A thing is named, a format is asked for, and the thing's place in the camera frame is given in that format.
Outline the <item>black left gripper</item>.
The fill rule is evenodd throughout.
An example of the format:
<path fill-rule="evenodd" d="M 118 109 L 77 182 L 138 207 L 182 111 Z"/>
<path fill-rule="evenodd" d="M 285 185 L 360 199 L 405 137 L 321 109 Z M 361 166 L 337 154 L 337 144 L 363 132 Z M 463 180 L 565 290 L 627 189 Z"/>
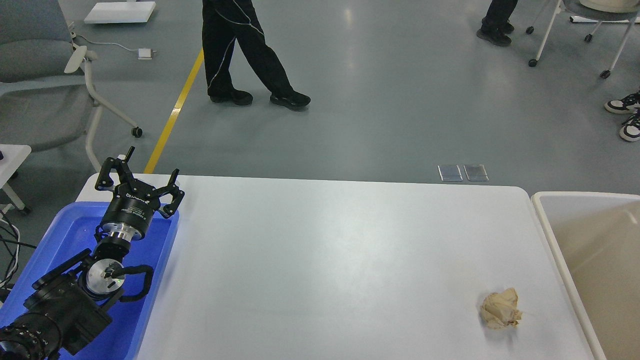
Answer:
<path fill-rule="evenodd" d="M 167 184 L 162 187 L 153 188 L 147 183 L 135 182 L 129 167 L 134 152 L 135 146 L 130 146 L 124 158 L 108 157 L 94 184 L 96 191 L 114 192 L 100 227 L 103 231 L 115 231 L 116 228 L 125 226 L 131 233 L 126 237 L 128 241 L 146 237 L 155 212 L 165 219 L 173 217 L 185 197 L 185 192 L 177 184 L 179 169 L 172 171 Z M 112 171 L 118 174 L 118 186 L 111 178 Z M 167 195 L 171 196 L 171 200 L 162 205 L 161 198 Z"/>

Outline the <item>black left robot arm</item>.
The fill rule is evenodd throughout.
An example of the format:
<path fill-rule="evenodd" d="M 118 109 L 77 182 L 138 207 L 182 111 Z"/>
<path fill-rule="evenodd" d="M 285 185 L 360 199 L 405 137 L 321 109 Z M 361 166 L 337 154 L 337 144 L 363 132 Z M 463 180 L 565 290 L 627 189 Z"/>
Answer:
<path fill-rule="evenodd" d="M 137 302 L 153 287 L 154 268 L 124 266 L 134 241 L 146 237 L 154 214 L 169 219 L 185 192 L 174 169 L 167 184 L 155 187 L 135 178 L 129 167 L 131 146 L 123 158 L 102 164 L 96 191 L 112 200 L 94 231 L 96 248 L 84 249 L 34 281 L 26 312 L 1 328 L 3 360 L 57 360 L 60 351 L 77 354 L 112 323 L 108 310 L 118 302 Z"/>

